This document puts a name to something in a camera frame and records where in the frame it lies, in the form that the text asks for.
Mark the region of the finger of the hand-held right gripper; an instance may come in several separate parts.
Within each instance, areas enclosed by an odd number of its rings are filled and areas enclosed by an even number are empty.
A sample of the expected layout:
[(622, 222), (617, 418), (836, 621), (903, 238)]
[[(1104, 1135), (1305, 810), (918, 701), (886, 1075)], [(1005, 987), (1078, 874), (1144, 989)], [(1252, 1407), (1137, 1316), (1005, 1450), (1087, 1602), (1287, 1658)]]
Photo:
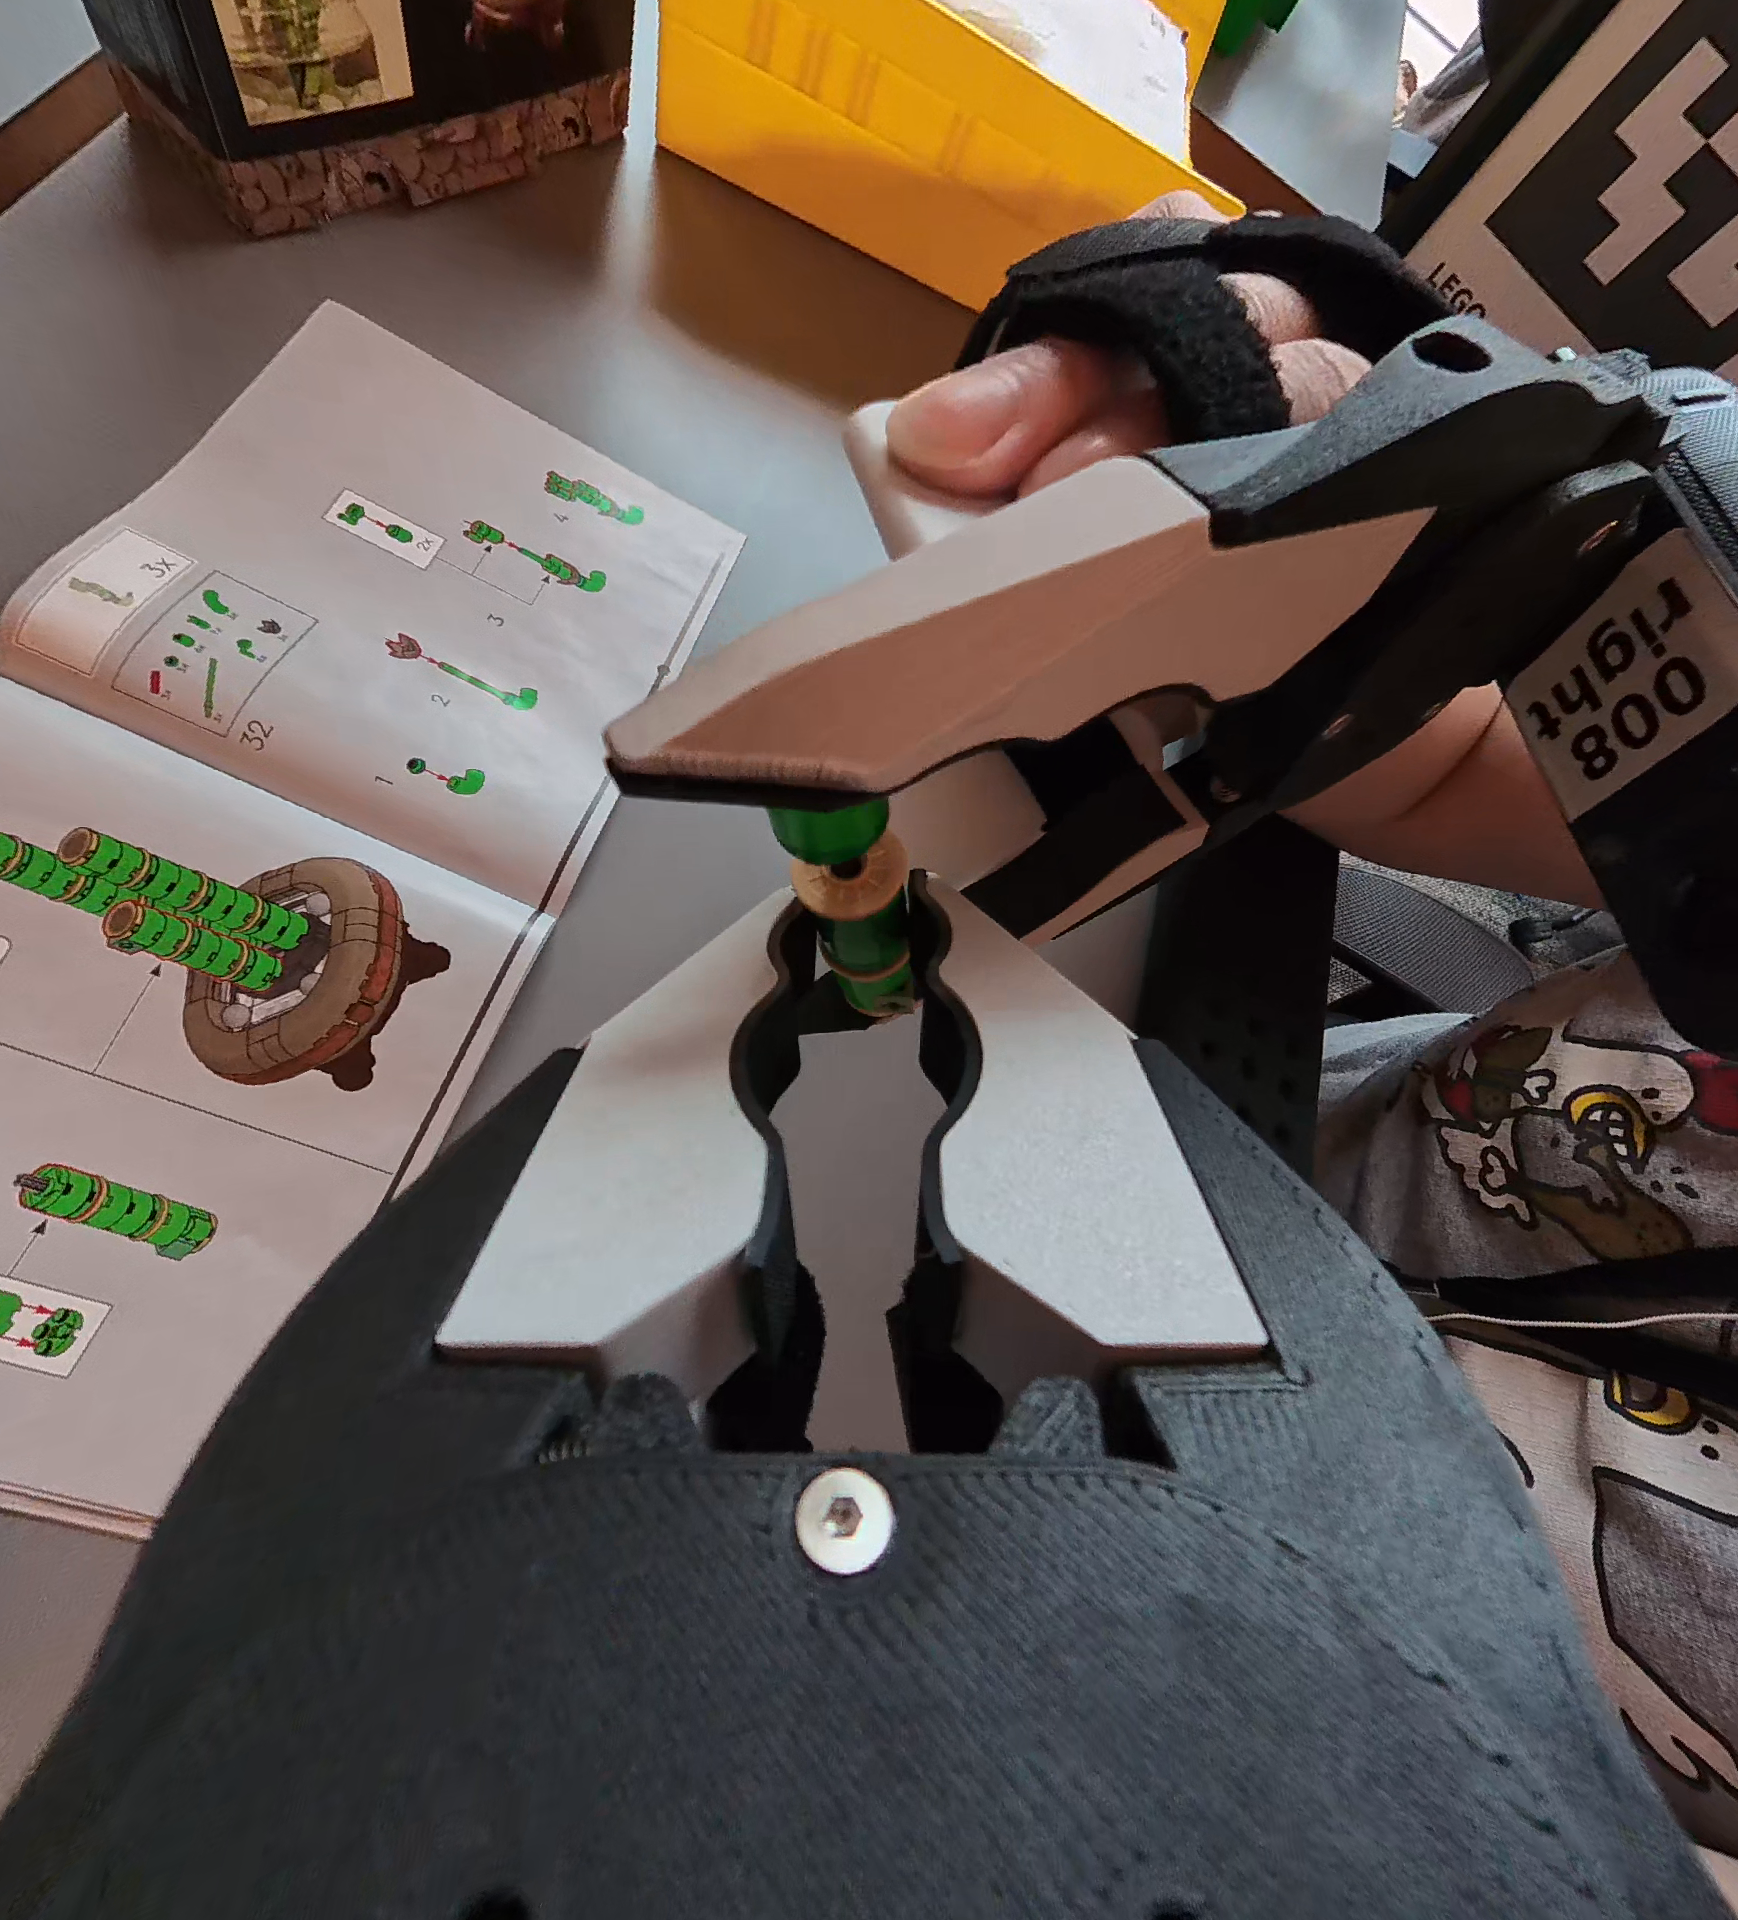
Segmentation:
[(1174, 765), (1210, 718), (1146, 696), (1058, 741), (1016, 741), (907, 786), (889, 821), (910, 863), (1024, 940), (1049, 940), (1196, 859), (1210, 824)]
[(1217, 547), (1150, 460), (1099, 462), (691, 662), (608, 731), (633, 793), (894, 795), (1124, 702), (1270, 685), (1382, 587), (1428, 509)]

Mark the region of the grey desk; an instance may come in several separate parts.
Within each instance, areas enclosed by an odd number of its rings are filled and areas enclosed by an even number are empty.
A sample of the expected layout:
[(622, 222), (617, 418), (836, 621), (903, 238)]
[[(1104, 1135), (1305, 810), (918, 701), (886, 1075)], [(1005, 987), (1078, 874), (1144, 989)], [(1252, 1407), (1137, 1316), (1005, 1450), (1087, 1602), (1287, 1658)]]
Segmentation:
[[(319, 299), (746, 532), (700, 652), (881, 560), (841, 420), (940, 372), (969, 313), (656, 143), (640, 4), (625, 141), (427, 210), (250, 242), (124, 121), (0, 216), (0, 611), (48, 553), (161, 476)], [(458, 1113), (460, 1135), (784, 882), (748, 810), (625, 799)], [(903, 1447), (884, 1308), (911, 1153), (938, 1110), (913, 1032), (823, 1036), (779, 1107), (827, 1348), (811, 1433)], [(73, 1699), (137, 1547), (0, 1514), (0, 1811)], [(14, 1648), (22, 1639), (0, 1639)]]

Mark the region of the person's right hand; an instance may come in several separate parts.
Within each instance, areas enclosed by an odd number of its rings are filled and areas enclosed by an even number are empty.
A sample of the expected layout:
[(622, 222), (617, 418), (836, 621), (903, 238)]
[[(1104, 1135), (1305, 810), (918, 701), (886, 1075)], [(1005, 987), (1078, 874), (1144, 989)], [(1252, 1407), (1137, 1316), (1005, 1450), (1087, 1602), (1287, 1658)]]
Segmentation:
[[(1289, 414), (1305, 424), (1369, 370), (1326, 340), (1289, 283), (1254, 271), (1221, 286), (1267, 347)], [(886, 424), (889, 460), (920, 485), (967, 497), (1038, 492), (1097, 460), (1172, 444), (1147, 372), (1104, 347), (1038, 340), (944, 373), (906, 397)]]

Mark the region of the open instruction booklet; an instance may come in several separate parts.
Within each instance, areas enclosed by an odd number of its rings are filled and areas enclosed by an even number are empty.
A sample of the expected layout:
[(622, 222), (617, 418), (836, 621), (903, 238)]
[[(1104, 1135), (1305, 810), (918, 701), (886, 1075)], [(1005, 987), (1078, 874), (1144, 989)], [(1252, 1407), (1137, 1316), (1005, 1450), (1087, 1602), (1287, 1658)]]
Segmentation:
[(0, 618), (0, 1509), (145, 1538), (431, 1160), (744, 537), (322, 302)]

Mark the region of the person's right forearm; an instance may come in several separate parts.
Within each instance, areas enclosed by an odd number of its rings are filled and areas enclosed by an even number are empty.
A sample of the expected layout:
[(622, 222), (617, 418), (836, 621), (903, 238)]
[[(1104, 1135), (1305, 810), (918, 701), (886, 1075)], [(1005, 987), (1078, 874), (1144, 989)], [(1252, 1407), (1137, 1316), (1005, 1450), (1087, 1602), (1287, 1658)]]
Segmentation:
[(1601, 884), (1496, 685), (1465, 689), (1408, 741), (1285, 817), (1399, 872), (1602, 907)]

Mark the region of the black office chair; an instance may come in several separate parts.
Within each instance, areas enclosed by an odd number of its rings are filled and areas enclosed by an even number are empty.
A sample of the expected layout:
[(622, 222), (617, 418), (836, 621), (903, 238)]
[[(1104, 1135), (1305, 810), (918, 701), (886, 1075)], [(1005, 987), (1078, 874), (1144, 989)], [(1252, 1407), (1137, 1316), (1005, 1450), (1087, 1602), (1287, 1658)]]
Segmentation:
[(1328, 1030), (1472, 1016), (1620, 938), (1606, 911), (1341, 861), (1272, 818), (1163, 877), (1136, 1028), (1310, 1175)]

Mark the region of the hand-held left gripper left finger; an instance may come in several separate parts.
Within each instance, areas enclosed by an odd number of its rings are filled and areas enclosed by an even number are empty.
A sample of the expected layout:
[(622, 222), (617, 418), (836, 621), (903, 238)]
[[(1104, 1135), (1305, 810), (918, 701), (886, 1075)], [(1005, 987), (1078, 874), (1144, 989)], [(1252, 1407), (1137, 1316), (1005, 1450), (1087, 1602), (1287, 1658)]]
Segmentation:
[(775, 893), (581, 1052), (437, 1340), (588, 1374), (777, 1361), (796, 1311), (787, 1160), (813, 924)]

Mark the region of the black framed marker sign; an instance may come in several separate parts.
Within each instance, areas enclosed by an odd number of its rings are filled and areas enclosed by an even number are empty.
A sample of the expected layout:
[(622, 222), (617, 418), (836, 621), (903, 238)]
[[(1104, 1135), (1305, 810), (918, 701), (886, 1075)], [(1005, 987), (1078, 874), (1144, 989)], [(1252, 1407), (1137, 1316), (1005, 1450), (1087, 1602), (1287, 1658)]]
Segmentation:
[(1639, 347), (1738, 386), (1738, 2), (1482, 4), (1409, 103), (1433, 139), (1382, 234), (1537, 347)]

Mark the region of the green bamboo stalk brick piece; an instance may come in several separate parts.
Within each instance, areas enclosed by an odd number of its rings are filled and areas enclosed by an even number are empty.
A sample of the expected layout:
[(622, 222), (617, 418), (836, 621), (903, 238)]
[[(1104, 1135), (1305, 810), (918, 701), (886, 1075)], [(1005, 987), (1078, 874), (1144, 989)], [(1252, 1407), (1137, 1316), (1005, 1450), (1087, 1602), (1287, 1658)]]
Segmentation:
[(796, 895), (817, 923), (845, 1002), (871, 1018), (910, 1012), (910, 865), (888, 827), (888, 800), (833, 810), (771, 807), (767, 821), (792, 856)]

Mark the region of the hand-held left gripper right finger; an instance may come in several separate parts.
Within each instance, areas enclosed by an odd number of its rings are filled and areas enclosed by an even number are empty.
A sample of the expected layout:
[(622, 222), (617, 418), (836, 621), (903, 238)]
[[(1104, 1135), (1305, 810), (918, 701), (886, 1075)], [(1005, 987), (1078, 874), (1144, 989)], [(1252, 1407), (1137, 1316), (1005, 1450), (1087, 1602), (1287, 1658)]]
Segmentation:
[(1265, 1324), (1133, 1035), (958, 889), (916, 874), (931, 950), (923, 1221), (979, 1374), (1265, 1356)]

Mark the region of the grey printed t-shirt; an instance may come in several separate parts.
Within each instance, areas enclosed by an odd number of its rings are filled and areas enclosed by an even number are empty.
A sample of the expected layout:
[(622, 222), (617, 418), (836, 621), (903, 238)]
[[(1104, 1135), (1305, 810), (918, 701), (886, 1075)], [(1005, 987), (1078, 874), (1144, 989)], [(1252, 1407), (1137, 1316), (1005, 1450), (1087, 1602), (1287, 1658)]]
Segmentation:
[(1316, 1180), (1502, 1433), (1602, 1685), (1738, 1907), (1738, 1061), (1625, 949), (1334, 1028)]

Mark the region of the black brick set box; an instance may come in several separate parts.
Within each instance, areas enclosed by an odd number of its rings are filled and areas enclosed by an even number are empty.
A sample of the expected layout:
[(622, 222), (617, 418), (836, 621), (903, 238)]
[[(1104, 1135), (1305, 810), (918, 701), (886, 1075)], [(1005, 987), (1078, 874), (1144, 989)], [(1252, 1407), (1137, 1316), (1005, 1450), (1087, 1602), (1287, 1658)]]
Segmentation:
[(250, 236), (538, 172), (628, 121), (632, 2), (89, 2), (122, 106)]

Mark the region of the yellow plastic bin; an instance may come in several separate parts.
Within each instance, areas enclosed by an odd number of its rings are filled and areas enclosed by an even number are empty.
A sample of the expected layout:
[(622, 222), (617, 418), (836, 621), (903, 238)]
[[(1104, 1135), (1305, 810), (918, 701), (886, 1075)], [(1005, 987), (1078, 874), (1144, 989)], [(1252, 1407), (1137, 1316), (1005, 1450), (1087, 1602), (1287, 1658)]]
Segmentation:
[(1174, 189), (1243, 210), (929, 2), (665, 2), (658, 133), (967, 308), (1024, 256)]

